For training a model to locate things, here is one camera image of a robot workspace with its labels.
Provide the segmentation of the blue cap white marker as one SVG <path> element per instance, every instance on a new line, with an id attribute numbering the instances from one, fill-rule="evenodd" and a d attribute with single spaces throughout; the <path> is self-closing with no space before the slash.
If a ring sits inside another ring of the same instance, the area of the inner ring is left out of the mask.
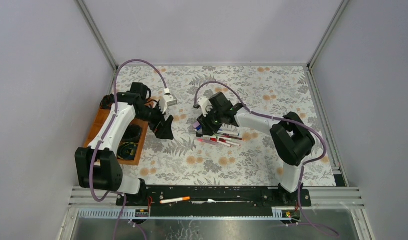
<path id="1" fill-rule="evenodd" d="M 218 134 L 223 134 L 223 135 L 232 135 L 232 136 L 239 136 L 240 134 L 238 132 L 233 132 L 233 131 L 229 131 L 229 130 L 223 130 L 223 129 L 219 129 L 217 131 Z"/>

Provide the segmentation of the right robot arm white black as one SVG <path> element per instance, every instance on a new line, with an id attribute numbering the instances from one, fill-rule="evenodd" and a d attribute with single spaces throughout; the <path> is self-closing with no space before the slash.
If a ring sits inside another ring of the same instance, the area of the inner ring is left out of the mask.
<path id="1" fill-rule="evenodd" d="M 284 174 L 280 181 L 283 189 L 278 193 L 279 201 L 285 206 L 291 206 L 299 199 L 297 190 L 302 161 L 311 153 L 316 141 L 296 113 L 289 112 L 284 117 L 257 113 L 242 102 L 232 104 L 221 92 L 210 98 L 196 97 L 193 107 L 202 111 L 197 121 L 204 136 L 216 134 L 222 125 L 254 129 L 270 136 L 284 163 Z"/>

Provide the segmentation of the orange cap white marker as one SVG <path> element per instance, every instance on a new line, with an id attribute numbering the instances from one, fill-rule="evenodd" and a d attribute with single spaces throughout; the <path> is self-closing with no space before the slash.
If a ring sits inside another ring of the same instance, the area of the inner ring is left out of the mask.
<path id="1" fill-rule="evenodd" d="M 183 197 L 177 197 L 177 198 L 162 199 L 160 200 L 159 203 L 160 204 L 171 204 L 171 203 L 189 201 L 190 199 L 191 199 L 190 196 L 183 196 Z"/>

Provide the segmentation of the black cap white marker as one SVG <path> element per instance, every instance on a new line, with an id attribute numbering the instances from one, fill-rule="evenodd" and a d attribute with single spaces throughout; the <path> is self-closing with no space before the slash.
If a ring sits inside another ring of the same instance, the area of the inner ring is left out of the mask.
<path id="1" fill-rule="evenodd" d="M 216 139 L 217 138 L 217 136 L 215 136 L 215 135 L 205 135 L 205 134 L 202 134 L 202 133 L 196 133 L 196 137 L 197 138 L 206 138 L 206 139 L 211 139 L 211 138 L 213 138 L 213 139 Z"/>

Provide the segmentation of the translucent pink pen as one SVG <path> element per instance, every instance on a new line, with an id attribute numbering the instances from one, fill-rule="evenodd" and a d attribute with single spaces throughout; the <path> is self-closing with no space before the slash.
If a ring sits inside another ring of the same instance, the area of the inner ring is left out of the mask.
<path id="1" fill-rule="evenodd" d="M 212 146 L 218 146 L 219 145 L 216 141 L 213 141 L 211 139 L 196 138 L 196 140 L 199 141 L 200 143 L 209 144 L 209 145 L 212 145 Z"/>

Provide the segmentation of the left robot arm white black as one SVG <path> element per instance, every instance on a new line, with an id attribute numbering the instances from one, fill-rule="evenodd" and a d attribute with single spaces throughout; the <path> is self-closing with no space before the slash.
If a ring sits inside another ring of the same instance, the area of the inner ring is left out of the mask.
<path id="1" fill-rule="evenodd" d="M 161 99 L 151 106 L 148 92 L 146 85 L 134 82 L 129 91 L 116 93 L 110 114 L 96 137 L 87 147 L 76 150 L 77 176 L 82 188 L 128 194 L 128 199 L 136 206 L 146 202 L 147 192 L 141 188 L 141 180 L 124 176 L 117 151 L 128 126 L 135 119 L 146 122 L 156 138 L 174 139 L 174 117 L 167 111 L 177 103 L 176 98 L 165 88 Z"/>

